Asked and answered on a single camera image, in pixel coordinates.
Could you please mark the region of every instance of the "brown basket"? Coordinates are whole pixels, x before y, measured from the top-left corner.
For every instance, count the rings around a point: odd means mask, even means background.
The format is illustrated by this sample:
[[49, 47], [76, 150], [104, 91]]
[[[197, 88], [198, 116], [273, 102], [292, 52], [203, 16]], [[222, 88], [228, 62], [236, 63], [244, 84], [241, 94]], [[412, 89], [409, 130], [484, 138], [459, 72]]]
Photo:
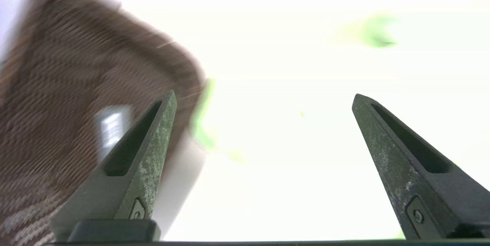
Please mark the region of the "brown basket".
[[97, 164], [94, 117], [139, 117], [173, 89], [172, 154], [201, 93], [194, 63], [103, 0], [30, 0], [0, 74], [0, 244], [52, 239], [47, 223]]

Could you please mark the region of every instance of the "white surface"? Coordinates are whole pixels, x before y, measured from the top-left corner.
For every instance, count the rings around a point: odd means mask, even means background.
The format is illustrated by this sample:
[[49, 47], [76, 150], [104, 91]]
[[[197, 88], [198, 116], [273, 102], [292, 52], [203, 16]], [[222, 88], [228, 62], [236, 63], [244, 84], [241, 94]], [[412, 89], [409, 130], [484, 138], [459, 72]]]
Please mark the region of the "white surface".
[[[397, 220], [350, 110], [356, 93], [378, 100], [490, 187], [487, 162], [482, 162], [488, 161], [490, 140], [488, 53], [380, 53], [327, 43], [339, 24], [380, 8], [457, 7], [464, 0], [122, 3], [186, 46], [207, 75], [221, 78], [222, 99], [227, 99], [222, 110], [228, 113], [219, 120], [229, 138], [246, 130], [257, 141], [256, 148], [247, 146], [252, 166], [238, 166], [219, 155], [208, 158], [165, 239], [397, 235]], [[277, 112], [277, 107], [287, 109]], [[250, 113], [233, 113], [238, 108]], [[306, 121], [284, 120], [303, 108]], [[292, 131], [299, 128], [316, 132], [297, 139]], [[164, 197], [161, 205], [167, 202]]]

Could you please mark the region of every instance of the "green object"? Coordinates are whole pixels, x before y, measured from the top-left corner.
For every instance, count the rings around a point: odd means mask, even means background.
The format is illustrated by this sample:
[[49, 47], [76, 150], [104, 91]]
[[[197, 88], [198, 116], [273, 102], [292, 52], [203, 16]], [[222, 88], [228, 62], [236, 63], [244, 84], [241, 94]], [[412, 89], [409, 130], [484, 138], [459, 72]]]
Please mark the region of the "green object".
[[215, 87], [216, 80], [208, 80], [201, 96], [201, 101], [198, 103], [196, 112], [191, 119], [191, 130], [194, 133], [194, 137], [207, 150], [214, 150], [217, 147], [217, 132], [207, 129], [204, 122], [210, 103], [213, 100]]
[[394, 16], [387, 14], [378, 14], [370, 17], [363, 24], [361, 40], [375, 48], [386, 48], [395, 45], [397, 42], [388, 29], [395, 21]]

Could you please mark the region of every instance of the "blurred green object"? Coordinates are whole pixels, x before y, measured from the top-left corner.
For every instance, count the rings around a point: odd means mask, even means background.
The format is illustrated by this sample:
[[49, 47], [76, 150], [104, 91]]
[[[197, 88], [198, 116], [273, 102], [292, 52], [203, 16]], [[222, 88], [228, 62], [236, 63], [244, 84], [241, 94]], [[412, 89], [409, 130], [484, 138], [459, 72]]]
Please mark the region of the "blurred green object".
[[394, 16], [378, 14], [367, 19], [362, 25], [361, 40], [366, 45], [375, 48], [386, 48], [397, 42], [388, 27], [396, 21]]
[[215, 150], [217, 147], [217, 133], [207, 129], [204, 120], [213, 100], [215, 87], [216, 80], [209, 79], [201, 96], [201, 102], [196, 107], [191, 119], [191, 130], [194, 133], [194, 137], [206, 150]]

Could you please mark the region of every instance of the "screw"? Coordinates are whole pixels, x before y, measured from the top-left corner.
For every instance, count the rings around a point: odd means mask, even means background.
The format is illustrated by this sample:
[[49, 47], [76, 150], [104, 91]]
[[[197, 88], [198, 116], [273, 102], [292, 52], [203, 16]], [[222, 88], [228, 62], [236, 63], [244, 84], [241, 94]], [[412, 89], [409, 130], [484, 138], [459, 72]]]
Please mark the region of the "screw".
[[424, 216], [423, 216], [423, 214], [421, 213], [420, 210], [414, 210], [413, 211], [413, 216], [415, 217], [415, 221], [417, 221], [417, 223], [419, 223], [419, 224], [423, 224], [424, 223]]

